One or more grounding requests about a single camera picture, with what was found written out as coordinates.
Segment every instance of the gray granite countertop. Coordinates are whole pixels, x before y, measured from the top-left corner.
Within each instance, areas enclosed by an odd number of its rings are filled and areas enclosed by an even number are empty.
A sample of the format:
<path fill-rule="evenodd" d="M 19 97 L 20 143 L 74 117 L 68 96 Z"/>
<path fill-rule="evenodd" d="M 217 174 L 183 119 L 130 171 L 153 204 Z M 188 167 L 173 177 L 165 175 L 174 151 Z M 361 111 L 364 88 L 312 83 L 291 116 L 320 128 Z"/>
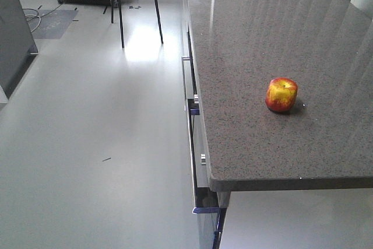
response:
<path fill-rule="evenodd" d="M 188 0 L 209 186 L 373 187 L 373 24 L 348 0 Z M 298 84 L 289 114 L 269 81 Z"/>

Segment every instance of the gray cabinet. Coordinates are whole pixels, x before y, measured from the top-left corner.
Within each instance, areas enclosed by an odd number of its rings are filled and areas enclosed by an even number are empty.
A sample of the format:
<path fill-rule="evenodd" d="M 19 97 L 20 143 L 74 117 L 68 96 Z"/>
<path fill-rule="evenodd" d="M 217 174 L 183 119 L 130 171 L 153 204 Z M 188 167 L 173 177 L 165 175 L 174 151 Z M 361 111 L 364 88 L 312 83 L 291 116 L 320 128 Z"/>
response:
<path fill-rule="evenodd" d="M 37 48 L 19 0 L 0 0 L 0 85 L 8 98 L 32 53 Z"/>

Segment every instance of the red apple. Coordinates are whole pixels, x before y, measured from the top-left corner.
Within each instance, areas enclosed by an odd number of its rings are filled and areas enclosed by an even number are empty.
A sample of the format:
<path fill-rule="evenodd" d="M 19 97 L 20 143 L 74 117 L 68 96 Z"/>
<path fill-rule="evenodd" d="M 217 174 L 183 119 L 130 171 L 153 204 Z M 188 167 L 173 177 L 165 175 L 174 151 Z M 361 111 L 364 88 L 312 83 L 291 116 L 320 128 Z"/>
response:
<path fill-rule="evenodd" d="M 295 103 L 298 86 L 293 80 L 284 77 L 278 77 L 270 81 L 266 104 L 274 112 L 289 111 Z"/>

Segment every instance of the floor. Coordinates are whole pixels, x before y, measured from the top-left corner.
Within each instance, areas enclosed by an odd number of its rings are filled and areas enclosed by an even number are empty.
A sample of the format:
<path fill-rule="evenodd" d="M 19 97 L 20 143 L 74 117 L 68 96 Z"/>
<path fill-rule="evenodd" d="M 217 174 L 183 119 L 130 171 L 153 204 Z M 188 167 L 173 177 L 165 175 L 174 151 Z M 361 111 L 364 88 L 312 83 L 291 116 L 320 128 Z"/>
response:
<path fill-rule="evenodd" d="M 39 55 L 0 112 L 1 248 L 203 248 L 181 0 L 159 2 L 164 45 L 153 0 L 123 5 L 124 50 L 118 15 L 111 24 L 102 6 L 63 4 L 78 11 L 64 35 L 36 40 Z"/>

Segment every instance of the chair leg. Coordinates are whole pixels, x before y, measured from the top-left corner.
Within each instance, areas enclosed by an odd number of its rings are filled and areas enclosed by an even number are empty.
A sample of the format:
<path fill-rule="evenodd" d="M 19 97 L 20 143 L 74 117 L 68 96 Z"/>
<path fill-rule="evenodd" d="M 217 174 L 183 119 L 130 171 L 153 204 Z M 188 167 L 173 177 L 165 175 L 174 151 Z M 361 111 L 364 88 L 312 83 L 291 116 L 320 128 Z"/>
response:
<path fill-rule="evenodd" d="M 159 27 L 159 35 L 161 35 L 161 42 L 163 44 L 163 35 L 162 35 L 162 28 L 161 28 L 161 20 L 159 16 L 159 8 L 158 8 L 158 0 L 154 0 L 156 4 L 156 11 L 157 11 L 157 18 L 158 18 L 158 27 Z"/>
<path fill-rule="evenodd" d="M 124 48 L 124 38 L 123 38 L 123 21 L 122 21 L 122 1 L 118 0 L 119 8 L 119 21 L 121 23 L 121 39 L 122 39 L 122 48 Z"/>
<path fill-rule="evenodd" d="M 111 0 L 111 23 L 114 23 L 114 0 Z"/>

